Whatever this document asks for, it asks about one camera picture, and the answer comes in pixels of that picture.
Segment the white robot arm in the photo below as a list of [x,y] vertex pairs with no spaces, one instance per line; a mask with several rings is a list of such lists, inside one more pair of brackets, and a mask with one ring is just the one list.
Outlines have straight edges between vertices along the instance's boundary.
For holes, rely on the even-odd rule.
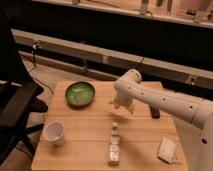
[[114,88],[116,108],[123,106],[133,113],[136,99],[200,128],[201,149],[194,171],[213,171],[213,101],[146,86],[135,69],[116,79]]

